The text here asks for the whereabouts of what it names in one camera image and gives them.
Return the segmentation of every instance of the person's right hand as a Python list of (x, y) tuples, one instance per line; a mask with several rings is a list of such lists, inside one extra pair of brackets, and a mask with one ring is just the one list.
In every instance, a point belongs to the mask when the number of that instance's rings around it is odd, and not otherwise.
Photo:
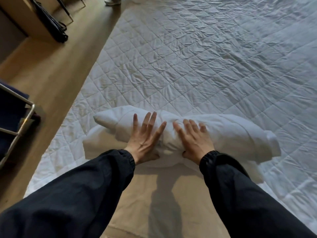
[(215, 150), (214, 144), (212, 143), (204, 124), (200, 123), (199, 129), (193, 120), (188, 121), (187, 119), (184, 119), (183, 123), (186, 133), (179, 124), (173, 122), (174, 129), (178, 133), (185, 148), (183, 157), (199, 165), (200, 160), (205, 156), (205, 154)]

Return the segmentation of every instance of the mattress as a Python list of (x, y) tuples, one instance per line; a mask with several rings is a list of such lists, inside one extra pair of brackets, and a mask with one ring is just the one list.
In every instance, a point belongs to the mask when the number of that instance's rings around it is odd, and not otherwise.
[(25, 196), (86, 162), (97, 112), (234, 114), (273, 131), (260, 186), (317, 233), (317, 0), (146, 0), (121, 15)]

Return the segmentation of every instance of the shoe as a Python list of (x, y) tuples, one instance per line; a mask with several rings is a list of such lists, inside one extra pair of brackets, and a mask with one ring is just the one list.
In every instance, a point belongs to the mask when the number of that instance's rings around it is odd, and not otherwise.
[(107, 6), (119, 5), (119, 4), (121, 4), (121, 0), (118, 0), (118, 1), (105, 0), (105, 4), (106, 4)]

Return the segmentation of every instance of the beige fabric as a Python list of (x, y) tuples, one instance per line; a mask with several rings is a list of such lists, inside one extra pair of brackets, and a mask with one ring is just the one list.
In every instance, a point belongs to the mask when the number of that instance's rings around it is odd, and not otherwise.
[(136, 167), (105, 235), (229, 237), (202, 175), (183, 164), (169, 168)]

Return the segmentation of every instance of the hand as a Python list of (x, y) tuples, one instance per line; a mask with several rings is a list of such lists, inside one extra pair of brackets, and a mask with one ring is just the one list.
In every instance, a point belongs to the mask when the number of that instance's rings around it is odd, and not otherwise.
[(174, 129), (178, 133), (185, 148), (183, 157), (199, 165), (200, 160), (205, 154), (215, 150), (214, 144), (204, 124), (200, 123), (199, 129), (193, 120), (188, 121), (184, 119), (183, 123), (186, 133), (176, 122), (173, 122)]
[(140, 129), (138, 128), (137, 114), (134, 114), (133, 116), (132, 135), (125, 150), (129, 151), (133, 156), (136, 165), (159, 158), (158, 155), (151, 154), (151, 151), (162, 135), (166, 127), (166, 122), (163, 122), (158, 130), (152, 135), (151, 132), (154, 127), (156, 116), (156, 112), (153, 113), (152, 117), (151, 113), (148, 112)]

